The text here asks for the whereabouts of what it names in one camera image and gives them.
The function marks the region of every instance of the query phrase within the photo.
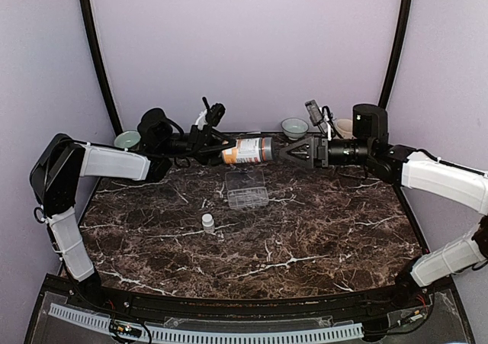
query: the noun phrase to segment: clear plastic container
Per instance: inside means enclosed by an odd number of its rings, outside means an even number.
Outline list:
[[[261,170],[226,173],[227,200],[230,209],[268,205],[268,190]]]

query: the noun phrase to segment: marble tabletop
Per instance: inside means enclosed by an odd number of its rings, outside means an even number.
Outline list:
[[[274,136],[277,148],[285,143]],[[225,174],[263,171],[269,204],[231,210]],[[393,284],[421,250],[393,189],[358,167],[173,167],[160,182],[105,178],[80,226],[104,285],[179,297],[310,297]],[[212,213],[215,234],[202,230]]]

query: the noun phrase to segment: small white bottle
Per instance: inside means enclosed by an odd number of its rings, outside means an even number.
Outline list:
[[[201,217],[201,224],[204,226],[206,233],[215,232],[215,221],[211,214],[207,213]]]

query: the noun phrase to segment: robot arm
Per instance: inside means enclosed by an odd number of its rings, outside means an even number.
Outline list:
[[[306,103],[310,121],[327,122],[315,101]],[[371,104],[353,107],[353,140],[330,140],[330,133],[292,143],[280,156],[304,167],[364,166],[392,185],[428,191],[488,214],[488,174],[435,158],[423,149],[388,143],[387,112]],[[403,296],[488,259],[488,217],[458,239],[412,260],[396,277]]]
[[[84,281],[95,273],[83,245],[75,217],[75,192],[82,176],[106,176],[146,180],[151,161],[128,151],[75,143],[58,134],[34,167],[30,182],[42,205],[43,221],[51,232],[53,246],[71,276]]]
[[[206,111],[188,134],[169,120],[162,109],[156,108],[147,111],[138,126],[139,150],[95,145],[57,134],[30,173],[30,184],[40,204],[34,210],[36,219],[47,225],[55,252],[93,301],[100,303],[101,280],[88,257],[75,218],[79,178],[98,176],[158,182],[172,167],[171,158],[193,157],[205,165],[222,162],[220,152],[234,147],[236,141],[214,129],[225,107],[222,104],[210,107],[207,99],[203,100]]]

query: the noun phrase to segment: small bowl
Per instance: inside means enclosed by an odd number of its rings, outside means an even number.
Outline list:
[[[289,117],[281,122],[281,129],[285,136],[291,140],[299,140],[308,131],[308,123],[298,117]]]
[[[140,142],[140,134],[136,130],[128,130],[123,132],[115,138],[114,146],[117,148],[128,148],[132,149],[137,147]]]

